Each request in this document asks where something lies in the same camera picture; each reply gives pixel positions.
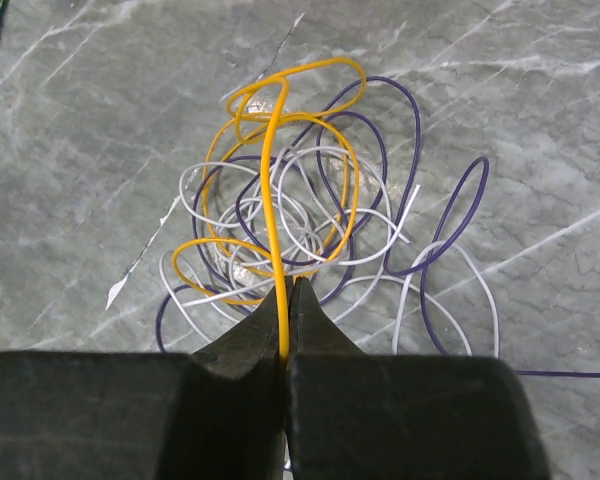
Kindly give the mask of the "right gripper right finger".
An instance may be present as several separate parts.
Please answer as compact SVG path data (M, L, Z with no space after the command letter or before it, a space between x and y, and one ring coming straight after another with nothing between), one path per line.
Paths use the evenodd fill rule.
M371 355L305 278L289 306L287 432L298 479L546 479L513 371L487 357Z

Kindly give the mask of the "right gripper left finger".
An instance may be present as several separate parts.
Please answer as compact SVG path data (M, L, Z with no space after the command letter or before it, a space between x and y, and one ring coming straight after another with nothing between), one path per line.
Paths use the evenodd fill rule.
M276 297L194 354L0 352L0 479L279 479Z

